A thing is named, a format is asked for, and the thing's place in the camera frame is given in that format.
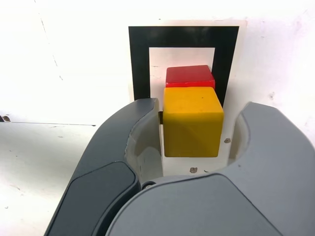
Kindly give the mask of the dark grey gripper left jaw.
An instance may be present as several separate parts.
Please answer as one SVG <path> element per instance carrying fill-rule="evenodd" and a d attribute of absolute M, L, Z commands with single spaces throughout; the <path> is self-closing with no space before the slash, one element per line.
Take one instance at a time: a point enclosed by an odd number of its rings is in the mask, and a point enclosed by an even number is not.
<path fill-rule="evenodd" d="M 46 230 L 103 236 L 142 184 L 163 175 L 159 104 L 136 100 L 107 119 L 88 143 Z"/>

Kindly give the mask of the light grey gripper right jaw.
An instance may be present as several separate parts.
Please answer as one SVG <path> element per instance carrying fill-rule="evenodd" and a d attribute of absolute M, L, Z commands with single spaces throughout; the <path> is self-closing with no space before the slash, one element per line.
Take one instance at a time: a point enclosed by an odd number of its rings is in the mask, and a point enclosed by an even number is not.
<path fill-rule="evenodd" d="M 278 109 L 239 113 L 236 160 L 198 177 L 167 178 L 116 215 L 110 236 L 312 236 L 315 150 Z"/>

